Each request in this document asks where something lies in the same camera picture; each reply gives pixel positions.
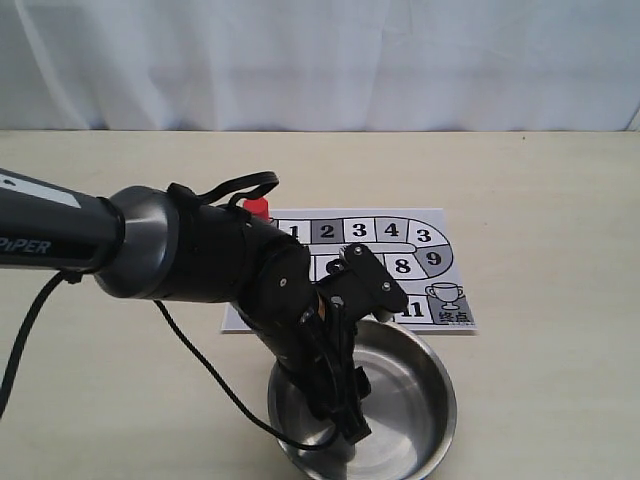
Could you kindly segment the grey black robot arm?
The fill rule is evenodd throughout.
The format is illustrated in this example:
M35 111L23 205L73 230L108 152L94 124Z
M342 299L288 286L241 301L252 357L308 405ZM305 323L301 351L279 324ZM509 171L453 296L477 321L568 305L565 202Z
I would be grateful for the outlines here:
M131 186L90 196L15 172L1 174L1 264L49 269L29 308L1 386L8 398L26 339L62 282L95 278L116 298L228 303L277 359L312 414L350 443L365 438L370 383L353 360L356 324L374 308L362 279L375 258L345 275L346 287L310 278L309 250L243 207L275 188L271 171L227 180L198 194Z

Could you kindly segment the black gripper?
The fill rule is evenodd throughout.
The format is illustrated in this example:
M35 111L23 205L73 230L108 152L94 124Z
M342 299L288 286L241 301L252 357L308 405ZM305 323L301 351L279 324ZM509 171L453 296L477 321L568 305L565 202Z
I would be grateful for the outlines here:
M315 415L335 415L347 443L371 434L361 402L371 394L362 366L355 367L356 327L308 281L270 287L254 283L238 299L245 323L276 356L285 378Z

